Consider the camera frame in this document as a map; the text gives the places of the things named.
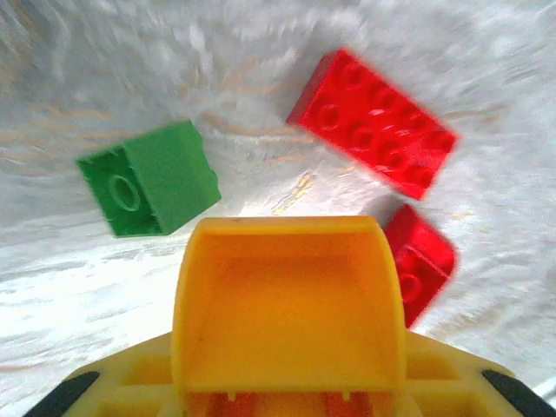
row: lego stud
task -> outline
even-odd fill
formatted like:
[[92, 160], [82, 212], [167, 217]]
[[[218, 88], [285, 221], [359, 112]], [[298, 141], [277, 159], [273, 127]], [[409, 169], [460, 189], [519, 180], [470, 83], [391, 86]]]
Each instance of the lego stud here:
[[340, 73], [340, 84], [345, 89], [358, 89], [365, 80], [365, 70], [358, 63], [349, 63]]
[[400, 275], [401, 299], [404, 304], [409, 304], [419, 298], [422, 284], [420, 279], [413, 274]]
[[409, 248], [402, 248], [396, 256], [396, 265], [404, 271], [413, 271], [418, 265], [417, 255]]
[[396, 105], [395, 93], [384, 83], [374, 83], [369, 90], [371, 111], [380, 109], [393, 110]]
[[409, 182], [417, 184], [422, 189], [426, 189], [433, 181], [433, 173], [424, 167], [412, 167], [407, 170], [406, 178]]
[[349, 132], [349, 142], [353, 149], [367, 150], [373, 142], [373, 129], [368, 126], [353, 126]]
[[316, 110], [317, 127], [322, 130], [334, 130], [340, 125], [340, 110], [334, 103], [323, 103]]
[[453, 148], [453, 137], [445, 130], [436, 130], [427, 138], [427, 146], [447, 154]]
[[428, 127], [427, 117], [417, 110], [415, 106], [410, 106], [403, 112], [403, 117], [407, 119], [407, 126], [416, 131], [424, 132]]
[[135, 185], [121, 175], [109, 179], [109, 192], [116, 204], [126, 211], [137, 211], [141, 206], [141, 197]]
[[406, 156], [398, 143], [390, 142], [382, 146], [378, 152], [379, 164], [396, 170], [406, 164]]

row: red duplo block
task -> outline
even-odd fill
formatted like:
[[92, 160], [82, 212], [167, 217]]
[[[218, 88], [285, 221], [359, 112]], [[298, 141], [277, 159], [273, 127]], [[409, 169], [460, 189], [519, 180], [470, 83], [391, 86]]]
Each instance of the red duplo block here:
[[288, 117], [421, 199], [457, 137], [345, 49], [325, 55]]
[[396, 213], [385, 233], [400, 277], [406, 327], [410, 327], [452, 275], [457, 254], [408, 205]]
[[233, 400], [227, 394], [213, 395], [207, 417], [251, 417], [255, 410], [253, 394], [237, 394]]
[[373, 408], [366, 393], [350, 393], [345, 401], [340, 393], [326, 395], [327, 417], [372, 417]]

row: toy bulldozer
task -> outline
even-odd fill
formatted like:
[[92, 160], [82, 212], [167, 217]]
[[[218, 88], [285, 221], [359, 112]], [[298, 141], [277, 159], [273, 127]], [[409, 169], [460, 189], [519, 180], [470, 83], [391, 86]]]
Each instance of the toy bulldozer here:
[[171, 334], [75, 371], [26, 417], [554, 417], [503, 367], [405, 329], [369, 217], [207, 219]]

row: lego brick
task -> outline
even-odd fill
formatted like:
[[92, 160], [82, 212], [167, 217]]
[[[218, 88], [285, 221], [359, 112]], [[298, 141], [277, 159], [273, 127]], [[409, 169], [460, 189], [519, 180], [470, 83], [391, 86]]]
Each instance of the lego brick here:
[[232, 399], [227, 394], [212, 394], [206, 417], [252, 417], [254, 409], [253, 394], [237, 394]]
[[288, 117], [421, 199], [457, 137], [351, 52], [325, 55]]
[[386, 237], [400, 279], [401, 297], [410, 327], [453, 273], [453, 245], [409, 205], [386, 228]]
[[169, 235], [221, 199], [201, 135], [189, 121], [76, 163], [117, 237]]
[[327, 417], [372, 417], [373, 410], [365, 393], [350, 393], [349, 398], [343, 398], [340, 393], [330, 393], [326, 396]]

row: green lego brick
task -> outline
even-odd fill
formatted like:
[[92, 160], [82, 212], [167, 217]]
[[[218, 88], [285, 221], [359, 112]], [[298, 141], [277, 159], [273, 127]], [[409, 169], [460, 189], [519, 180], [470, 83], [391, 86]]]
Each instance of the green lego brick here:
[[117, 237], [169, 235], [221, 199], [190, 121], [76, 161]]

